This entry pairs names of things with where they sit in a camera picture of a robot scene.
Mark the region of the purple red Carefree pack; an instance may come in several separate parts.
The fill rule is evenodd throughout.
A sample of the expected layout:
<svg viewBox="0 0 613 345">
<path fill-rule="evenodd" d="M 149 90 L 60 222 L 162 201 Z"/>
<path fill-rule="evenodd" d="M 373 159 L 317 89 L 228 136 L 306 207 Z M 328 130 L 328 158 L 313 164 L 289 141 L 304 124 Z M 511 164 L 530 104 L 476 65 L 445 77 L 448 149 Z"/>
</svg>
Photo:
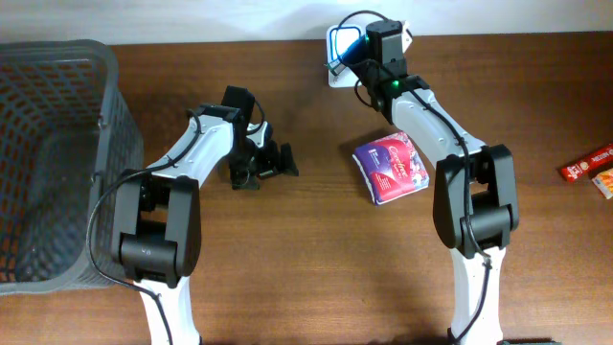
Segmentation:
<svg viewBox="0 0 613 345">
<path fill-rule="evenodd" d="M 416 147 L 403 131 L 356 148 L 352 158 L 364 177 L 374 205 L 429 186 L 429 174 Z"/>
</svg>

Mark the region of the red Nescafe sachet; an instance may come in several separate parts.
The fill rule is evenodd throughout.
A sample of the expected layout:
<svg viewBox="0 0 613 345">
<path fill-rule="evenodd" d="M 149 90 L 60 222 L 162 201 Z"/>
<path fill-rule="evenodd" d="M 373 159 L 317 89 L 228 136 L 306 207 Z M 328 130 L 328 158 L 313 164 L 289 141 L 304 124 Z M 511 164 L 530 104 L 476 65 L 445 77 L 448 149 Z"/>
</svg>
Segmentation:
<svg viewBox="0 0 613 345">
<path fill-rule="evenodd" d="M 578 161 L 559 169 L 561 176 L 568 182 L 575 182 L 582 176 L 612 161 L 612 144 L 603 146 Z"/>
</svg>

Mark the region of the orange tissue pack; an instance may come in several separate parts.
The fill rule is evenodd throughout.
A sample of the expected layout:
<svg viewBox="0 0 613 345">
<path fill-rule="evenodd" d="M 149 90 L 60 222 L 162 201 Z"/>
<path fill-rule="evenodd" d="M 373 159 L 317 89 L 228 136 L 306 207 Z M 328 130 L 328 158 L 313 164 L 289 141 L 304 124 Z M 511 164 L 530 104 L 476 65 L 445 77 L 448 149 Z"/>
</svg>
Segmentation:
<svg viewBox="0 0 613 345">
<path fill-rule="evenodd" d="M 599 172 L 592 178 L 593 184 L 606 199 L 613 197 L 613 169 Z"/>
</svg>

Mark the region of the green gum pack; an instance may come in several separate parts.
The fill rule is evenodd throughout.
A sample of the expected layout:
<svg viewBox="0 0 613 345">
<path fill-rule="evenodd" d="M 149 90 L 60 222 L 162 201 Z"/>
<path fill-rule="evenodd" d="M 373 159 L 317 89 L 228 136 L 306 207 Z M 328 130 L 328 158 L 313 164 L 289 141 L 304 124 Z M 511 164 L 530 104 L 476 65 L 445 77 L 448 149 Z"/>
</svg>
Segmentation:
<svg viewBox="0 0 613 345">
<path fill-rule="evenodd" d="M 354 68 L 363 62 L 368 53 L 369 38 L 364 34 L 355 40 L 343 53 L 338 51 L 336 41 L 331 43 L 331 49 L 336 54 L 336 58 L 328 62 L 326 67 L 335 77 L 339 76 L 346 68 Z"/>
</svg>

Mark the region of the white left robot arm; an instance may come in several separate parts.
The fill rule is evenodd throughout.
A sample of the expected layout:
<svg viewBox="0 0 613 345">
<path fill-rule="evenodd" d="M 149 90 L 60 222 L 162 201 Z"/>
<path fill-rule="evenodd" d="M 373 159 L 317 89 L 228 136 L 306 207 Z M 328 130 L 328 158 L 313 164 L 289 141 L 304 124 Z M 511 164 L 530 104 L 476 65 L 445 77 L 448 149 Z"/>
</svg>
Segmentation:
<svg viewBox="0 0 613 345">
<path fill-rule="evenodd" d="M 190 280 L 201 245 L 200 190 L 221 161 L 233 190 L 257 190 L 262 179 L 299 170 L 289 144 L 278 145 L 246 88 L 227 86 L 219 104 L 189 110 L 188 125 L 166 155 L 126 171 L 115 198 L 111 257 L 124 283 L 142 297 L 154 344 L 200 344 Z"/>
</svg>

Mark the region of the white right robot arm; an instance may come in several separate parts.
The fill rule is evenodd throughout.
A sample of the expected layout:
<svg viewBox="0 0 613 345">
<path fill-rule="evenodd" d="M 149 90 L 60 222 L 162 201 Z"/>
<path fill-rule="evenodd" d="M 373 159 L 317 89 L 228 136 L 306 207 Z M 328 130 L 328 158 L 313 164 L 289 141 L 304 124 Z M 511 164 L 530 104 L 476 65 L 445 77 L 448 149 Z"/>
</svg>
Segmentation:
<svg viewBox="0 0 613 345">
<path fill-rule="evenodd" d="M 408 71 L 410 34 L 396 20 L 368 24 L 342 56 L 366 87 L 370 106 L 418 146 L 436 173 L 433 221 L 454 269 L 452 344 L 500 344 L 500 273 L 519 223 L 511 151 L 465 131 L 427 82 Z"/>
</svg>

